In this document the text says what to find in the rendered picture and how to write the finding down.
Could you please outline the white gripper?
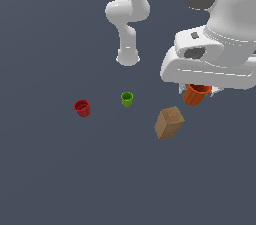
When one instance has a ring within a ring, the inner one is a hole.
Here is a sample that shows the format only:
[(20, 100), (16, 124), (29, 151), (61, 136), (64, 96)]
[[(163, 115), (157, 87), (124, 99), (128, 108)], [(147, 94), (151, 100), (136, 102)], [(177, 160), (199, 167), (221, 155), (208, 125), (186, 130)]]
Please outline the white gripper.
[(179, 83), (179, 94), (184, 94), (187, 84), (212, 86), (208, 97), (220, 88), (250, 89), (256, 85), (256, 57), (250, 57), (242, 66), (227, 68), (187, 58), (179, 58), (171, 47), (161, 66), (160, 77), (164, 82)]

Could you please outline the orange ribbed cup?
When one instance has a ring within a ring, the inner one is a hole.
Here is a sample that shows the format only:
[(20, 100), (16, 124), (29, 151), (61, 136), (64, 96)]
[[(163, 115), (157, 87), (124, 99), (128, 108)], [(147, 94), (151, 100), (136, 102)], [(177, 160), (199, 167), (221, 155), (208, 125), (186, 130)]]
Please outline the orange ribbed cup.
[(211, 91), (211, 86), (188, 84), (183, 94), (183, 101), (190, 106), (198, 105)]

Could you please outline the brown wooden block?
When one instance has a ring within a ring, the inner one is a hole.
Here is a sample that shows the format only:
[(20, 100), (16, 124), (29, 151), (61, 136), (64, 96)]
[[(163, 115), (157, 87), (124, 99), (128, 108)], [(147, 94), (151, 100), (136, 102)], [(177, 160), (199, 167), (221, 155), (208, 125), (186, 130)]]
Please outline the brown wooden block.
[(162, 109), (154, 127), (158, 139), (172, 138), (184, 122), (185, 119), (176, 106)]

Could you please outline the green ribbed cup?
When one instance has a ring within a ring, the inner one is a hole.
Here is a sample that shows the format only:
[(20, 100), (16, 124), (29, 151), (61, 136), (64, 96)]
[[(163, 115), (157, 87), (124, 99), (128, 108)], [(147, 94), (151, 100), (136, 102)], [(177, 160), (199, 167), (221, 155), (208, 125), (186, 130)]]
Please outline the green ribbed cup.
[(133, 94), (131, 92), (124, 92), (121, 94), (122, 105), (129, 107), (133, 101)]

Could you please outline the red ribbed cup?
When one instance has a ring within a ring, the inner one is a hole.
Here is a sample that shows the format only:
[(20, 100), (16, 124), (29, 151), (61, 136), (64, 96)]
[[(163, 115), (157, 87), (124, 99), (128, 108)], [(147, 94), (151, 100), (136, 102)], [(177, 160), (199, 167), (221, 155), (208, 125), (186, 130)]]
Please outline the red ribbed cup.
[(78, 113), (81, 117), (87, 117), (90, 114), (90, 106), (89, 102), (85, 99), (80, 99), (75, 102), (74, 110)]

